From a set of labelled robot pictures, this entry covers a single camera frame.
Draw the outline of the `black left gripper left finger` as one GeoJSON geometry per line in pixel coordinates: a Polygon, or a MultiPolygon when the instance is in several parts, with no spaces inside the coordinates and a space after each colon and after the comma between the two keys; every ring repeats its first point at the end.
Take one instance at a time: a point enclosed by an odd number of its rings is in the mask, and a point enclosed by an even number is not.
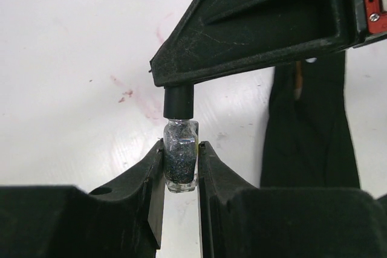
{"type": "Polygon", "coordinates": [[[1,187],[2,257],[155,257],[164,209],[163,143],[91,192],[1,187]]]}

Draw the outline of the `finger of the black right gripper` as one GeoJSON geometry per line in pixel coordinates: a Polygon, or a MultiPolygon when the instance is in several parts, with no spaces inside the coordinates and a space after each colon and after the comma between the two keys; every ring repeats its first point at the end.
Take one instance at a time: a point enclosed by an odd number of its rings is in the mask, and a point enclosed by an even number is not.
{"type": "Polygon", "coordinates": [[[151,60],[156,86],[200,83],[361,44],[363,0],[193,0],[151,60]]]}

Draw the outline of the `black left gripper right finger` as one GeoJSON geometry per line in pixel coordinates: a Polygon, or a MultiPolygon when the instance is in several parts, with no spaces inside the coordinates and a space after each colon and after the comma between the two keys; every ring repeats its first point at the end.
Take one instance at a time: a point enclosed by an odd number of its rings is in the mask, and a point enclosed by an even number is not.
{"type": "Polygon", "coordinates": [[[203,257],[385,257],[386,198],[358,189],[257,189],[199,145],[203,257]]]}

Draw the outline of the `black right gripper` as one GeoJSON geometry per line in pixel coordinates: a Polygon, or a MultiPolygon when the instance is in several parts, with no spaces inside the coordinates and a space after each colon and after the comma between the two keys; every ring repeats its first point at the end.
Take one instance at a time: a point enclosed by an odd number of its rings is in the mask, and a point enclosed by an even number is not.
{"type": "Polygon", "coordinates": [[[356,20],[355,48],[386,39],[386,0],[353,0],[356,20]]]}

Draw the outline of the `glitter nail polish bottle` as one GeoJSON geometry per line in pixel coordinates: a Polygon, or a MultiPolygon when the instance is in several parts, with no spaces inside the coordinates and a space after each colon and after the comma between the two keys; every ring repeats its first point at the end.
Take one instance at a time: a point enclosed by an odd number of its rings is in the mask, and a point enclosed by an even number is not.
{"type": "Polygon", "coordinates": [[[191,192],[196,187],[198,128],[195,120],[169,120],[164,128],[164,178],[172,193],[191,192]]]}

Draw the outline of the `black sleeve forearm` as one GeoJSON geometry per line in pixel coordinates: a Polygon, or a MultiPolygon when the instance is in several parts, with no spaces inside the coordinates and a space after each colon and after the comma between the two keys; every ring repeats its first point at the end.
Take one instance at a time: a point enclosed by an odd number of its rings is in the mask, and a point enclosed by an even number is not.
{"type": "Polygon", "coordinates": [[[360,188],[345,65],[342,51],[275,68],[260,187],[360,188]]]}

